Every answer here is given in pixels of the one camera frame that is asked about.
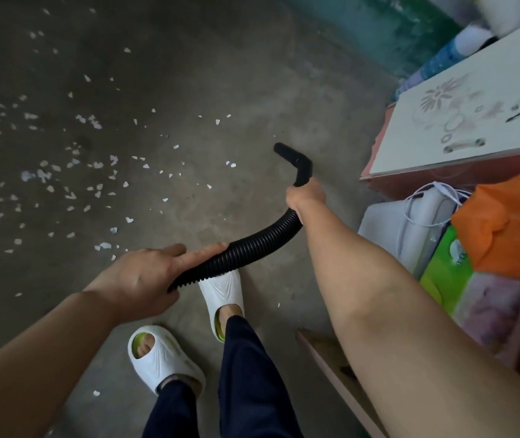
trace navy blue pants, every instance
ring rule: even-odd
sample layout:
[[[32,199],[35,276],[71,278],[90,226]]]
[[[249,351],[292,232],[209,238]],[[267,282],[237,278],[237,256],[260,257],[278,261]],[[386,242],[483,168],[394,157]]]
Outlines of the navy blue pants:
[[[256,333],[241,316],[228,319],[225,330],[218,390],[222,438],[302,437],[284,382]],[[182,381],[166,384],[143,438],[198,437],[195,401]]]

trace vacuum hose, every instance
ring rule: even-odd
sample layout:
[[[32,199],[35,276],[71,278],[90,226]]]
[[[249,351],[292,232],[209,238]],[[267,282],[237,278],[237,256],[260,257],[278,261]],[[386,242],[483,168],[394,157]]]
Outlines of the vacuum hose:
[[[294,182],[296,187],[308,183],[308,180],[312,177],[311,160],[282,143],[274,145],[274,152],[297,168],[297,178]],[[223,275],[258,261],[292,240],[301,227],[302,224],[297,213],[288,209],[273,225],[230,243],[229,247],[219,255],[215,255],[204,263],[183,272],[170,285],[169,291],[195,281]]]

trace white cord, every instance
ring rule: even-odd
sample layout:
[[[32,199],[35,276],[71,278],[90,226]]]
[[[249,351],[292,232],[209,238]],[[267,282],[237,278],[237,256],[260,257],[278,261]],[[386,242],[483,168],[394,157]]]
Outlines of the white cord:
[[[404,200],[404,217],[406,218],[404,222],[402,223],[402,226],[400,227],[400,230],[398,232],[398,239],[396,240],[396,258],[400,259],[400,254],[402,251],[402,236],[404,229],[406,228],[406,225],[408,224],[408,221],[415,224],[418,227],[437,227],[442,226],[450,221],[450,217],[444,221],[441,221],[439,223],[429,224],[429,225],[422,225],[418,224],[416,221],[410,218],[410,210],[412,209],[412,200],[419,195],[420,193],[424,192],[427,188],[435,187],[436,190],[438,190],[441,194],[443,194],[446,198],[450,199],[454,202],[456,205],[455,212],[459,209],[459,207],[462,206],[461,199],[462,198],[469,198],[471,196],[471,192],[468,192],[466,190],[462,189],[455,189],[453,186],[450,186],[446,183],[440,183],[440,182],[432,182],[425,184],[424,186],[417,189],[416,192],[414,192],[412,195],[410,195],[408,198]]]

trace person's right arm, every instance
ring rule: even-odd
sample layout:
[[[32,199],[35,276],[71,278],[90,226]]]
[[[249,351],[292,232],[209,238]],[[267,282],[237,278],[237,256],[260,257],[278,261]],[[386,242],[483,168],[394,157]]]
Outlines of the person's right arm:
[[[520,376],[470,339],[387,251],[287,190],[337,338],[392,438],[520,436]]]

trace person's left hand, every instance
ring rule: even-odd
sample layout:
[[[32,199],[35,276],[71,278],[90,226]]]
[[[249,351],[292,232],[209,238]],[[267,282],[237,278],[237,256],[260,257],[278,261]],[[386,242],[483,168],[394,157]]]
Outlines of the person's left hand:
[[[183,244],[174,244],[165,249],[128,252],[84,291],[96,292],[110,302],[122,323],[160,315],[179,299],[176,290],[167,293],[176,277],[223,252],[227,246],[216,243],[187,252]]]

